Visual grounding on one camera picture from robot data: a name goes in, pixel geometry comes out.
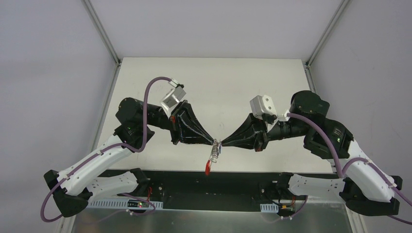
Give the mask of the metal key holder red handle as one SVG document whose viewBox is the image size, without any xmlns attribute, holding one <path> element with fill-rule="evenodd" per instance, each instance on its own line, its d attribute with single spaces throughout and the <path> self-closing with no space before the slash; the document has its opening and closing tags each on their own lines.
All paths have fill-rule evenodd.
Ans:
<svg viewBox="0 0 412 233">
<path fill-rule="evenodd" d="M 213 144 L 212 144 L 212 149 L 211 149 L 211 153 L 209 156 L 209 159 L 206 163 L 206 167 L 205 167 L 205 175 L 208 176 L 210 174 L 211 171 L 211 167 L 214 163 L 217 163 L 217 159 L 219 158 L 219 153 L 218 153 L 218 149 L 219 149 L 219 144 L 221 144 L 221 141 L 218 141 L 216 139 L 214 139 Z"/>
</svg>

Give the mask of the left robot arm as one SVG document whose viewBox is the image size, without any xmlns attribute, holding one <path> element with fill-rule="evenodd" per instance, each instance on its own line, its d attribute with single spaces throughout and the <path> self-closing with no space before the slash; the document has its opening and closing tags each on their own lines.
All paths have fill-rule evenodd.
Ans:
<svg viewBox="0 0 412 233">
<path fill-rule="evenodd" d="M 54 200 L 62 217 L 74 216 L 90 202 L 111 195 L 133 192 L 140 197 L 147 193 L 148 183 L 138 169 L 114 177 L 103 178 L 101 174 L 121 159 L 142 152 L 154 135 L 151 126 L 169 131 L 173 144 L 214 142 L 186 100 L 167 108 L 125 98 L 119 104 L 116 118 L 120 125 L 100 147 L 64 170 L 49 170 L 44 174 L 50 190 L 47 198 Z"/>
</svg>

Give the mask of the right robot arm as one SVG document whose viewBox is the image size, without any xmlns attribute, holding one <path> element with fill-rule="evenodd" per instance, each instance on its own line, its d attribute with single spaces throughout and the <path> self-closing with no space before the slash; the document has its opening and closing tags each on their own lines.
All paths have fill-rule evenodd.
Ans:
<svg viewBox="0 0 412 233">
<path fill-rule="evenodd" d="M 260 152 L 271 141 L 303 137 L 303 147 L 327 160 L 337 175 L 327 179 L 283 172 L 275 183 L 280 198 L 336 198 L 360 215 L 398 214 L 400 202 L 395 195 L 401 190 L 402 179 L 385 174 L 342 123 L 327 118 L 327 101 L 303 90 L 293 94 L 289 110 L 282 115 L 276 113 L 269 96 L 256 96 L 250 105 L 252 111 L 247 119 L 222 141 L 222 146 Z"/>
</svg>

